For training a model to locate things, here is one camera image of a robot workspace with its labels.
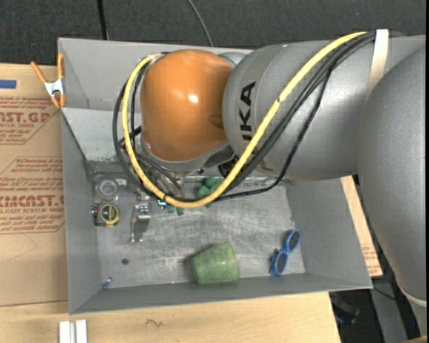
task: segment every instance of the metal bracket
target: metal bracket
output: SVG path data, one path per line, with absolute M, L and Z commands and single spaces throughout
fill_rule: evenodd
M 59 322 L 59 343 L 87 343 L 87 320 Z
M 134 206 L 132 211 L 132 220 L 130 222 L 130 242 L 142 242 L 143 234 L 148 229 L 149 220 L 151 219 L 151 202 L 150 197 L 141 193 L 139 197 L 139 202 Z

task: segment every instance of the cardboard sheet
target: cardboard sheet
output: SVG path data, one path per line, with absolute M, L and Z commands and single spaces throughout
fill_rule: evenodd
M 0 306 L 61 301 L 67 268 L 60 111 L 30 66 L 11 67 L 1 78 L 16 80 L 16 91 L 0 92 Z M 51 80 L 54 68 L 44 73 Z

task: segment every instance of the small screw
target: small screw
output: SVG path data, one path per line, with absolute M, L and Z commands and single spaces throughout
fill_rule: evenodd
M 106 289 L 113 282 L 113 277 L 108 277 L 107 280 L 103 283 L 102 289 Z

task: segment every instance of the green plastic cup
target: green plastic cup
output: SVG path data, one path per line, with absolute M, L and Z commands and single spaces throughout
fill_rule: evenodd
M 237 281 L 240 278 L 237 258 L 229 242 L 215 245 L 191 260 L 192 273 L 198 284 Z

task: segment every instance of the blue eyeglasses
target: blue eyeglasses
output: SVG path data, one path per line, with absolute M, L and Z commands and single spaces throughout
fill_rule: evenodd
M 299 245 L 300 243 L 300 232 L 298 230 L 292 230 L 287 236 L 285 243 L 277 255 L 272 260 L 272 268 L 269 273 L 274 276 L 281 276 L 284 272 L 289 254 Z

